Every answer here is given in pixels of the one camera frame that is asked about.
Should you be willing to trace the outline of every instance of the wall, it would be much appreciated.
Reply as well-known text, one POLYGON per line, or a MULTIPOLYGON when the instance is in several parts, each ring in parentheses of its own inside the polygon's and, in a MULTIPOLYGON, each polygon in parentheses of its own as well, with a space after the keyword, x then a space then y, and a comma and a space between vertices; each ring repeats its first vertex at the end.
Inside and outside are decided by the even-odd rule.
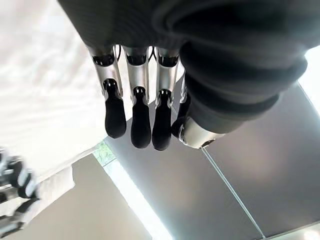
POLYGON ((150 240, 93 155, 73 165, 74 189, 7 240, 150 240))

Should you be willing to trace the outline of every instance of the bright light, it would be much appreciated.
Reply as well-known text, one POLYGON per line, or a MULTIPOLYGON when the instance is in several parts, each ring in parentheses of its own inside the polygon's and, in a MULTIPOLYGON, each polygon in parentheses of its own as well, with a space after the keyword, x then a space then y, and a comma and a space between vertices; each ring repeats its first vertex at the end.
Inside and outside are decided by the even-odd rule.
POLYGON ((118 160, 108 163, 105 172, 128 203, 129 207, 140 219, 153 240, 172 240, 172 236, 152 210, 145 197, 131 180, 118 160))
POLYGON ((304 233, 304 240, 320 240, 320 235, 316 231, 306 231, 304 233))
POLYGON ((305 58, 308 61, 308 67, 299 79, 299 84, 320 115, 320 46, 310 49, 305 58))

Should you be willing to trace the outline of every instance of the black rubber fingertip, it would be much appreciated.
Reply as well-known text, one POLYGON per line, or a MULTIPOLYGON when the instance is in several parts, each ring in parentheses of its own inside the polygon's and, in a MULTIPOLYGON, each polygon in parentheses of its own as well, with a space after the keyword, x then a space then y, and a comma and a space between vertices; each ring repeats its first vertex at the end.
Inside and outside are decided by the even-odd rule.
POLYGON ((127 129, 124 101, 109 97, 105 102, 105 131, 113 139, 123 136, 127 129))
POLYGON ((171 109, 167 103, 161 104, 155 110, 152 130, 152 144, 158 151, 166 150, 171 140, 171 109))
POLYGON ((149 107, 138 101, 132 108, 131 142, 137 149, 144 149, 150 141, 149 107))
POLYGON ((181 128, 181 125, 184 123, 184 117, 178 117, 171 126, 171 133, 176 138, 179 138, 179 130, 181 128))

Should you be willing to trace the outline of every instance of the fluorescent light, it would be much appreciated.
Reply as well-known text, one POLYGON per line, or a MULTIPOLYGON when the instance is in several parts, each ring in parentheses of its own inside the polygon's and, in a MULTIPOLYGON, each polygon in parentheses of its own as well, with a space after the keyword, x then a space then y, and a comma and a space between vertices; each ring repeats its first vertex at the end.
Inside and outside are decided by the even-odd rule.
POLYGON ((112 179, 115 186, 119 189, 129 207, 137 215, 146 230, 152 236, 152 239, 172 240, 172 236, 148 204, 135 183, 131 180, 128 173, 121 166, 120 162, 118 160, 114 160, 108 163, 104 167, 104 170, 112 179))
POLYGON ((316 231, 308 230, 304 233, 304 240, 320 240, 320 235, 316 231))
POLYGON ((310 49, 306 53, 305 58, 308 61, 308 67, 299 79, 299 84, 320 115, 320 46, 310 49))

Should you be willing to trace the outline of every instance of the silver cylinder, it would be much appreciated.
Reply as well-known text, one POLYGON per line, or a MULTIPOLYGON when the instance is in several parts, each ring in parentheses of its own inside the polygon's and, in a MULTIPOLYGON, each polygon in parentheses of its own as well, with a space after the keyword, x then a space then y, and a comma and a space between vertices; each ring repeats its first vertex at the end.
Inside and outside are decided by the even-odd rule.
POLYGON ((194 149, 204 148, 224 135, 203 129, 191 117, 186 118, 179 130, 179 140, 194 149))
POLYGON ((146 102, 149 102, 149 72, 148 72, 148 59, 144 64, 134 66, 128 60, 128 76, 131 89, 131 99, 134 99, 134 89, 136 87, 143 87, 145 89, 146 102))
POLYGON ((108 99, 108 95, 105 93, 106 91, 104 89, 104 81, 106 79, 113 79, 116 81, 119 95, 122 98, 124 96, 124 91, 122 89, 122 83, 121 83, 121 77, 120 77, 120 72, 119 72, 119 68, 118 68, 117 58, 115 57, 114 62, 109 66, 100 66, 97 64, 94 64, 94 66, 95 66, 96 72, 99 77, 99 82, 101 85, 102 94, 103 94, 105 100, 108 99))
MULTIPOLYGON (((159 92, 162 89, 169 90, 171 93, 175 90, 177 78, 178 63, 173 67, 162 66, 157 61, 156 68, 156 103, 159 101, 159 92)), ((170 102, 172 103, 174 95, 171 94, 170 102)))

